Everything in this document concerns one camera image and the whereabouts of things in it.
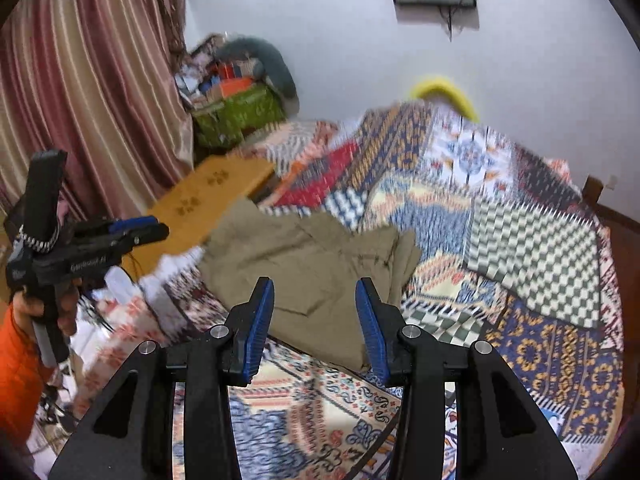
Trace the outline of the orange left sleeve forearm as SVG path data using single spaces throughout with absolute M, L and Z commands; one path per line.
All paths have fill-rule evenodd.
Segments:
M 40 301 L 16 294 L 1 325 L 1 435 L 14 448 L 24 448 L 52 368 L 42 365 L 32 316 L 42 313 Z

